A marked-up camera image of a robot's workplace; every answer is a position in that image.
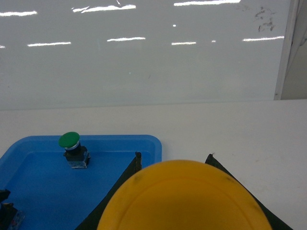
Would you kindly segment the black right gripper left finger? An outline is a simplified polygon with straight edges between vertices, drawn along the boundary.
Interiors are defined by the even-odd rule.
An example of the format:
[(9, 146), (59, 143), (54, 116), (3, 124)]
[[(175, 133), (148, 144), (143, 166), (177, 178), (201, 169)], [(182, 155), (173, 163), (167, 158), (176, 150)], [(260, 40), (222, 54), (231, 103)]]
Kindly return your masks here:
[(134, 174), (142, 169), (142, 154), (135, 152), (135, 157), (124, 170), (122, 175), (117, 179), (115, 184), (101, 200), (101, 202), (93, 209), (93, 211), (76, 227), (76, 230), (96, 230), (101, 216), (107, 207), (109, 201), (115, 192)]

